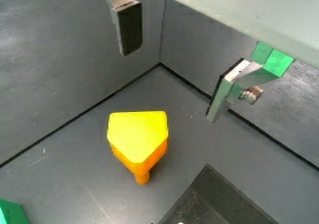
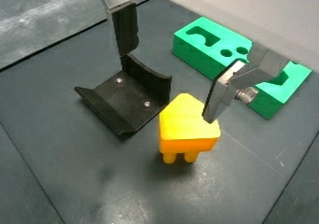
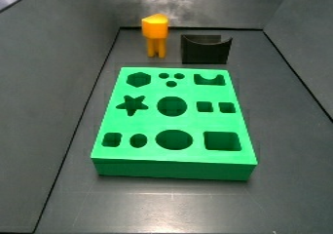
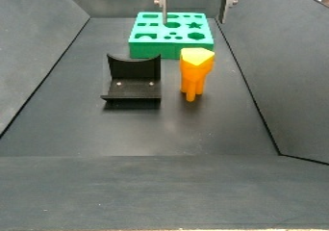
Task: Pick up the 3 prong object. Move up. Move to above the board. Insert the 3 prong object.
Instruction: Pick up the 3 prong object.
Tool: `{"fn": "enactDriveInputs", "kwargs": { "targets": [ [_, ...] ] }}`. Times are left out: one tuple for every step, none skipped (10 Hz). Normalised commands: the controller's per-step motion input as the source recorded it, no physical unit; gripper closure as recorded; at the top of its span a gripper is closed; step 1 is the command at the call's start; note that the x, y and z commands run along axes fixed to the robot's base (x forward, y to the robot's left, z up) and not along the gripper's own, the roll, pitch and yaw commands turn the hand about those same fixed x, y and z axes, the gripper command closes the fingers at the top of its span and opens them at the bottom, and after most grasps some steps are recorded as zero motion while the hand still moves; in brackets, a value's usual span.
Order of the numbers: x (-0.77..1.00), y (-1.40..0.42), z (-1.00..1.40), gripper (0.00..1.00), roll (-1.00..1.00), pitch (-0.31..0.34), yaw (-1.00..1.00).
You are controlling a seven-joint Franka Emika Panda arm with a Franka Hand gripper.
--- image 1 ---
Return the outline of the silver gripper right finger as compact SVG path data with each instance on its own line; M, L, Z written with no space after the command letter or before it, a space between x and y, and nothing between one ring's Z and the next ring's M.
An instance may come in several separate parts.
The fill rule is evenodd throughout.
M215 122L239 102L252 105L263 94L260 85L279 79L293 61L287 53L257 42L251 59L240 59L219 77L207 119Z

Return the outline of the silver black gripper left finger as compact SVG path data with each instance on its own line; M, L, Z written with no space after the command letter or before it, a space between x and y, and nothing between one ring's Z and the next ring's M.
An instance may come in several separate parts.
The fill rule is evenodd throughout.
M141 45L141 2L137 0L105 0L116 27L119 49L123 56Z

